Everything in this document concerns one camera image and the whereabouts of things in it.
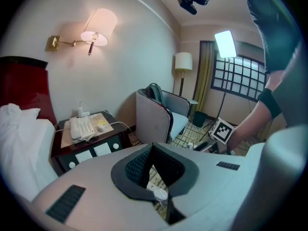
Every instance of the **window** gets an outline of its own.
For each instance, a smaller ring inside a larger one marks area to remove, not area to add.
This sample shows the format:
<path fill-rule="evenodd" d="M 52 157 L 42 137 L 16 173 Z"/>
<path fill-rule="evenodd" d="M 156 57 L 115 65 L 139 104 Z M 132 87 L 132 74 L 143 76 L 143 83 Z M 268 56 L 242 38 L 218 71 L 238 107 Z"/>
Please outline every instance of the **window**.
<path fill-rule="evenodd" d="M 238 55 L 235 58 L 220 58 L 215 51 L 214 73 L 211 88 L 257 102 L 266 82 L 264 64 Z"/>

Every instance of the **lampshade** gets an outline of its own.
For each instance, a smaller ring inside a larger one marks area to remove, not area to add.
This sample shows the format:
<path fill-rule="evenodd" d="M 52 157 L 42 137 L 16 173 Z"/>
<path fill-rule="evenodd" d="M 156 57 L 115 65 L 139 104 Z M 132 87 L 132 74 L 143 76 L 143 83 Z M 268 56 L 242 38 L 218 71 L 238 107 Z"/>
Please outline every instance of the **lampshade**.
<path fill-rule="evenodd" d="M 175 69 L 192 70 L 193 56 L 188 52 L 180 52 L 175 56 Z"/>
<path fill-rule="evenodd" d="M 86 28 L 81 33 L 83 41 L 89 41 L 91 44 L 93 34 L 97 33 L 98 38 L 94 41 L 96 46 L 104 46 L 108 44 L 108 40 L 116 26 L 116 15 L 107 9 L 97 9 L 93 15 L 88 19 Z"/>
<path fill-rule="evenodd" d="M 234 40 L 230 30 L 215 34 L 221 58 L 236 57 Z"/>

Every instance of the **backpack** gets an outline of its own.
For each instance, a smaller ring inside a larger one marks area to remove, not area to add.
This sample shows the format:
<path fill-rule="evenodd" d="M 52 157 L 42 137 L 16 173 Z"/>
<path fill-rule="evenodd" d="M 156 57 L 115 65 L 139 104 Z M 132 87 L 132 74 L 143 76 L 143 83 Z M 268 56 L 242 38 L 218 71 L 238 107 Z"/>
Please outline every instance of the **backpack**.
<path fill-rule="evenodd" d="M 164 96 L 163 96 L 163 92 L 162 92 L 161 88 L 159 87 L 159 85 L 157 85 L 156 83 L 150 84 L 145 89 L 145 95 L 147 95 L 148 98 L 152 98 L 152 99 L 162 103 L 163 105 L 166 105 L 165 100 L 164 100 Z"/>

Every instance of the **telephone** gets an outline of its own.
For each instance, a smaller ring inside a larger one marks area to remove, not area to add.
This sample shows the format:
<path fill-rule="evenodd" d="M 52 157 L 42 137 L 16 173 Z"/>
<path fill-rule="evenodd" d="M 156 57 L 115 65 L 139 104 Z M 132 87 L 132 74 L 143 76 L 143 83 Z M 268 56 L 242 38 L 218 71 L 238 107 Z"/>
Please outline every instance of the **telephone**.
<path fill-rule="evenodd" d="M 73 117 L 69 119 L 71 126 L 71 137 L 74 144 L 81 141 L 89 141 L 95 135 L 95 129 L 92 126 L 89 117 Z"/>

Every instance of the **chair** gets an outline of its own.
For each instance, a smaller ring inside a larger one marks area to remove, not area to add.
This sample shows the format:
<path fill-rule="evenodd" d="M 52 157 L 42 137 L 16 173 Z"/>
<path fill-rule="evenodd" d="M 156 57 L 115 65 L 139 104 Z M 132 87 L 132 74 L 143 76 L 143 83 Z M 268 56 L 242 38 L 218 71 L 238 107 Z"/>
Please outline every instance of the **chair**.
<path fill-rule="evenodd" d="M 162 91 L 165 104 L 136 92 L 136 136 L 142 143 L 173 141 L 188 124 L 191 105 L 173 93 Z"/>

